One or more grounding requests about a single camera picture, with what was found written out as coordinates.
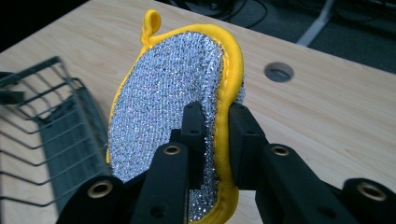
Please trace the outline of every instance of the wooden table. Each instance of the wooden table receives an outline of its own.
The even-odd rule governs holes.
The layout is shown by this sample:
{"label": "wooden table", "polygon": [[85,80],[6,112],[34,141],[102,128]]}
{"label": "wooden table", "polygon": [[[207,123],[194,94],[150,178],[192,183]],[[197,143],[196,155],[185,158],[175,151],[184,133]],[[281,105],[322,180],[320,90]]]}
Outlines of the wooden table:
{"label": "wooden table", "polygon": [[[20,71],[59,55],[108,115],[141,48],[141,21],[149,8],[163,16],[160,34],[215,23],[235,36],[245,57],[244,104],[270,142],[293,147],[319,178],[338,188],[347,178],[366,177],[396,191],[396,76],[268,35],[154,1],[91,0],[2,52],[0,70]],[[273,62],[290,65],[293,79],[269,80],[263,69]],[[254,192],[241,192],[229,223],[261,223],[253,198]],[[56,215],[53,208],[11,207],[3,218],[5,223],[53,223]]]}

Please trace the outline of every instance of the wire basket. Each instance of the wire basket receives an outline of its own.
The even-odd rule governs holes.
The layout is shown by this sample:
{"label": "wire basket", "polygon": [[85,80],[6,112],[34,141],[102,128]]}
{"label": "wire basket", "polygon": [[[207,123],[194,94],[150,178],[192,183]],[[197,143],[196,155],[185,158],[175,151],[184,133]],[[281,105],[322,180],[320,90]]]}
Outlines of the wire basket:
{"label": "wire basket", "polygon": [[9,223],[17,216],[26,216],[18,222],[53,223],[82,183],[110,174],[106,141],[98,107],[60,58],[2,73],[0,217]]}

